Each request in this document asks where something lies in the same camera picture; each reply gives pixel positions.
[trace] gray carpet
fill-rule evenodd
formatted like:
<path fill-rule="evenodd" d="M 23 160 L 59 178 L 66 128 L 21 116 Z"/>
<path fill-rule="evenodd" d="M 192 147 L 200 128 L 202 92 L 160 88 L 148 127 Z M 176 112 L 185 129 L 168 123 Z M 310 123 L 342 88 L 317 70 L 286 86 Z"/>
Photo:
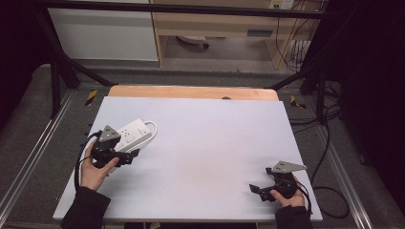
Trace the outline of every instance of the gray carpet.
<path fill-rule="evenodd" d="M 268 75 L 259 73 L 168 73 L 162 71 L 120 71 L 113 73 L 102 70 L 99 70 L 99 73 L 121 84 L 245 86 L 252 88 L 270 86 L 282 78 L 281 75 L 268 77 Z M 305 101 L 297 90 L 293 90 L 297 88 L 299 83 L 290 85 L 291 90 L 279 92 L 280 99 L 285 102 L 290 118 L 310 117 L 308 109 L 291 107 L 289 103 L 291 95 L 295 95 L 297 101 Z M 0 133 L 0 161 L 5 168 L 4 173 L 0 174 L 0 180 L 2 180 L 0 194 L 2 196 L 7 192 L 8 187 L 18 174 L 19 168 L 24 164 L 31 148 L 46 126 L 51 113 L 52 102 L 49 85 L 49 73 L 44 70 L 37 71 L 23 102 L 15 110 L 6 128 Z M 52 219 L 57 204 L 56 197 L 63 192 L 74 168 L 79 145 L 85 140 L 85 134 L 90 131 L 89 124 L 96 117 L 102 97 L 108 93 L 108 89 L 99 89 L 92 106 L 86 107 L 84 103 L 90 91 L 91 89 L 75 91 L 72 104 L 34 169 L 20 198 L 15 203 L 7 219 L 8 224 L 16 222 L 58 224 Z M 302 128 L 294 127 L 293 131 Z M 339 119 L 332 121 L 330 131 L 332 142 L 339 152 L 345 168 L 351 175 L 355 189 L 361 197 L 374 227 L 405 228 L 404 217 L 387 193 L 375 170 L 360 164 L 344 121 Z M 320 140 L 316 128 L 305 130 L 296 134 L 295 137 L 311 176 L 325 145 Z M 327 158 L 321 166 L 314 184 L 340 189 Z M 328 191 L 317 192 L 317 195 L 321 208 L 336 215 L 344 213 L 345 206 L 340 197 Z M 322 222 L 314 222 L 313 225 L 316 228 L 357 228 L 352 215 L 345 219 L 333 219 L 324 216 Z"/>

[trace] white table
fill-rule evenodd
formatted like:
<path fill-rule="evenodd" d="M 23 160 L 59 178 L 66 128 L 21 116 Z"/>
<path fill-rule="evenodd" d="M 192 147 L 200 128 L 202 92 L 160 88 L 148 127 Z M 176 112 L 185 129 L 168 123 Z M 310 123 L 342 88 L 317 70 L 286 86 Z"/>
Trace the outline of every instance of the white table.
<path fill-rule="evenodd" d="M 261 202 L 249 184 L 272 186 L 266 167 L 279 160 L 303 164 L 282 102 L 105 97 L 91 133 L 139 117 L 159 131 L 98 190 L 112 199 L 107 220 L 270 221 L 280 204 Z M 311 219 L 322 220 L 307 172 L 294 174 L 309 190 Z M 63 219 L 74 197 L 71 176 L 55 219 Z"/>

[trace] horizontal black bar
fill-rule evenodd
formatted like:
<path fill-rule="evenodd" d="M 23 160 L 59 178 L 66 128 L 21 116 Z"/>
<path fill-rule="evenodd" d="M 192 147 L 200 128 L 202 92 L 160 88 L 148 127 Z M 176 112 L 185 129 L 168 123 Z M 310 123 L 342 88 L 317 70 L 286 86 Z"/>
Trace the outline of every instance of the horizontal black bar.
<path fill-rule="evenodd" d="M 322 12 L 322 11 L 272 10 L 272 9 L 88 2 L 88 1 L 66 1 L 66 0 L 36 0 L 36 3 L 40 4 L 42 7 L 45 8 L 75 9 L 75 10 L 173 12 L 173 13 L 241 15 L 241 16 L 260 16 L 260 17 L 307 18 L 307 19 L 328 19 L 328 18 L 335 18 L 337 15 L 339 15 L 333 12 Z"/>

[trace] hand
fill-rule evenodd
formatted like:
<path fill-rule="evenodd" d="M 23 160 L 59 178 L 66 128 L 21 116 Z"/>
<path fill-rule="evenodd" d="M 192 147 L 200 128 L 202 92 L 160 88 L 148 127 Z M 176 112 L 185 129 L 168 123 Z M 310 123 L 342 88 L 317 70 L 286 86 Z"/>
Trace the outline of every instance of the hand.
<path fill-rule="evenodd" d="M 304 206 L 305 207 L 305 199 L 303 193 L 301 191 L 297 190 L 292 198 L 284 198 L 279 192 L 276 190 L 271 190 L 270 191 L 271 195 L 277 199 L 283 207 L 287 207 L 291 205 L 291 207 L 298 207 L 298 206 Z"/>
<path fill-rule="evenodd" d="M 89 188 L 93 191 L 97 191 L 101 186 L 104 178 L 108 176 L 108 173 L 117 165 L 119 158 L 115 157 L 110 160 L 103 168 L 98 169 L 93 165 L 93 158 L 90 157 L 93 146 L 96 141 L 86 149 L 85 158 L 81 165 L 81 186 Z"/>

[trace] white cable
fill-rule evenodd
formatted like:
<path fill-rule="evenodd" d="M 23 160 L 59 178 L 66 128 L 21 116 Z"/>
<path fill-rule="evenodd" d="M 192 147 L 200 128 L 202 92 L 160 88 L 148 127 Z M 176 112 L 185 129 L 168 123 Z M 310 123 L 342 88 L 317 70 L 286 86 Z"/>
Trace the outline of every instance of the white cable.
<path fill-rule="evenodd" d="M 155 122 L 153 122 L 153 121 L 144 121 L 143 123 L 145 123 L 145 125 L 148 125 L 148 124 L 154 125 L 154 126 L 155 126 L 155 132 L 151 135 L 151 137 L 145 139 L 144 141 L 142 141 L 142 142 L 139 143 L 138 145 L 136 145 L 136 146 L 130 148 L 129 150 L 127 150 L 126 153 L 133 152 L 134 150 L 140 148 L 141 145 L 143 145 L 143 144 L 145 144 L 146 142 L 152 140 L 152 139 L 156 136 L 156 134 L 158 133 L 158 125 L 157 125 Z"/>

